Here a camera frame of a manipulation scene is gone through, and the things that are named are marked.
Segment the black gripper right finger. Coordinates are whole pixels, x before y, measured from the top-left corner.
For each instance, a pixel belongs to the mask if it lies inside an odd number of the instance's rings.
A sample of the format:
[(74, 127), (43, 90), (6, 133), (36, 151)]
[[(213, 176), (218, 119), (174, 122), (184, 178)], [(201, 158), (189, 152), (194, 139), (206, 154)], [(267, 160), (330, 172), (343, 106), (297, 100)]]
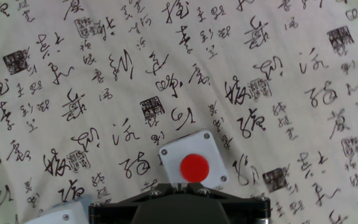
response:
[(270, 223), (270, 199), (240, 198), (200, 183), (179, 185), (179, 217), (184, 223)]

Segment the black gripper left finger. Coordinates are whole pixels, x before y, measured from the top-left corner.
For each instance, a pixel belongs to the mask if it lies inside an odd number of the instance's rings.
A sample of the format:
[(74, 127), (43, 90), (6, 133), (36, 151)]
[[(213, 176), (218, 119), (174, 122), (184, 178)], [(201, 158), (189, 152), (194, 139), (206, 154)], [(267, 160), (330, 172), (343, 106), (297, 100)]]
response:
[(93, 202), (88, 207), (89, 224), (130, 223), (137, 209), (148, 201), (174, 194), (172, 184), (158, 184), (156, 188), (117, 203)]

